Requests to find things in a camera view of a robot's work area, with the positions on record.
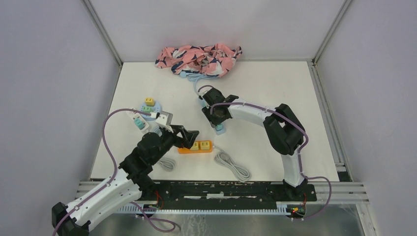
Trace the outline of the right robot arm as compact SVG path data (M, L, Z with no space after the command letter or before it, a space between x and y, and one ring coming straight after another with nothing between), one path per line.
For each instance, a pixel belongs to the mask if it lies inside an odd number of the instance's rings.
M236 95L225 97L212 86L197 90L203 102L202 112L213 128L228 119L241 119L265 129L272 148L281 155L284 167L284 195L291 201L298 200L307 184L300 160L300 150L308 142L308 136L299 119L286 104L276 108L262 107L244 101Z

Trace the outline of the yellow plug adapter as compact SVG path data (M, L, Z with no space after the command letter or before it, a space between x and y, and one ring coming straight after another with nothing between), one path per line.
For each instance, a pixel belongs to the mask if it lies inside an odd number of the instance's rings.
M199 142L194 142L193 146L190 148L191 151L198 151L199 149Z
M210 150L212 148L211 141L200 141L200 150Z

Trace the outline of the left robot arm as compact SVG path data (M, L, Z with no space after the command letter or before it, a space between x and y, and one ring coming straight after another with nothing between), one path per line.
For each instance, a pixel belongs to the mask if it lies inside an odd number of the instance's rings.
M191 148L199 135L182 125L161 128L161 135L149 132L119 164L115 172L74 201L52 207L53 235L87 236L101 221L122 206L154 196L155 183L149 173L172 147Z

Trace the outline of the orange power strip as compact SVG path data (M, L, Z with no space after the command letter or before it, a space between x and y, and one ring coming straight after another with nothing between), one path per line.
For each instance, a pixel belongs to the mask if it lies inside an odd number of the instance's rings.
M213 151L213 143L210 140L195 141L191 148L178 148L179 154L199 154Z

